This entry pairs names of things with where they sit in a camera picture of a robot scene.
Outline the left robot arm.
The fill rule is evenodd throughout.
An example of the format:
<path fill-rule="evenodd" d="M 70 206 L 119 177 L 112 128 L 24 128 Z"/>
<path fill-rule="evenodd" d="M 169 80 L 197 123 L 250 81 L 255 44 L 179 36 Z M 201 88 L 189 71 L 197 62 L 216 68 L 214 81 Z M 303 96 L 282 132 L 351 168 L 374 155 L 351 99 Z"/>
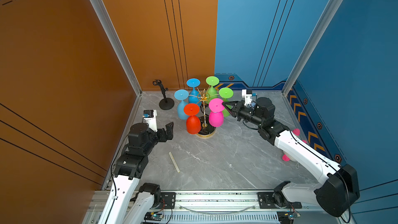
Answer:
<path fill-rule="evenodd" d="M 140 224 L 149 210 L 160 203 L 160 186 L 143 184 L 134 204 L 128 211 L 130 200 L 149 162 L 148 155 L 159 142 L 172 140 L 174 123 L 166 128 L 152 130 L 147 123 L 134 124 L 128 133 L 129 143 L 116 161 L 112 187 L 99 219 L 100 224 Z"/>

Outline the magenta wine glass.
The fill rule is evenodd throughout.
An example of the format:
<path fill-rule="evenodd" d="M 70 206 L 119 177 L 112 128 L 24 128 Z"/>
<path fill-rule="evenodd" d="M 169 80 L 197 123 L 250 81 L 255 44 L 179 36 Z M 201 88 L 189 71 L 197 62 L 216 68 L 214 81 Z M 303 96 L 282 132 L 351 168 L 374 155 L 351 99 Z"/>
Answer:
<path fill-rule="evenodd" d="M 225 106 L 223 105 L 223 100 L 219 98 L 214 98 L 209 102 L 209 108 L 211 110 L 209 114 L 209 123 L 213 127 L 220 127 L 224 122 L 223 110 Z"/>

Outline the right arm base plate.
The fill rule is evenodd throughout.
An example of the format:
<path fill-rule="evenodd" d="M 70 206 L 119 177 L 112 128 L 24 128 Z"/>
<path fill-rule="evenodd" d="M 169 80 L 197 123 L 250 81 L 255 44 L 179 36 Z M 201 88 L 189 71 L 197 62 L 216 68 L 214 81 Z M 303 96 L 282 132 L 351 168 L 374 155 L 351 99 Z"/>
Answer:
<path fill-rule="evenodd" d="M 271 191 L 262 191 L 257 193 L 258 203 L 260 209 L 290 209 L 290 208 L 302 208 L 300 202 L 288 202 L 285 197 L 279 193 Z"/>

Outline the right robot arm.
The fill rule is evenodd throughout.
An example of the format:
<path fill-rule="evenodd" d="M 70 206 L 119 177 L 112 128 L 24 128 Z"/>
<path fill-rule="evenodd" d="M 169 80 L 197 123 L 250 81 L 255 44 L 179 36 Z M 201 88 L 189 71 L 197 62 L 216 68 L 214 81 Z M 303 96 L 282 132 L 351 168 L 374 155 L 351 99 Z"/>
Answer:
<path fill-rule="evenodd" d="M 261 97 L 253 108 L 244 100 L 223 102 L 231 116 L 256 126 L 259 135 L 271 145 L 287 153 L 317 180 L 315 184 L 295 184 L 284 181 L 274 188 L 276 207 L 286 208 L 300 202 L 320 206 L 334 217 L 350 212 L 359 199 L 357 171 L 349 164 L 341 166 L 312 149 L 274 117 L 275 106 L 269 98 Z"/>

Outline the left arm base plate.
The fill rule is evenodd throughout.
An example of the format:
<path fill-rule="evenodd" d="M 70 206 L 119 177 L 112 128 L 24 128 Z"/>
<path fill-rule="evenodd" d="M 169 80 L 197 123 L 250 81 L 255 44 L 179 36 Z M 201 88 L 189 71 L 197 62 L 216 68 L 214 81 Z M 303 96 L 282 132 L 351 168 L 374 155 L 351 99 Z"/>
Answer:
<path fill-rule="evenodd" d="M 154 194 L 154 203 L 151 209 L 161 209 L 165 207 L 166 209 L 174 209 L 176 203 L 176 193 L 175 192 L 165 192 Z"/>

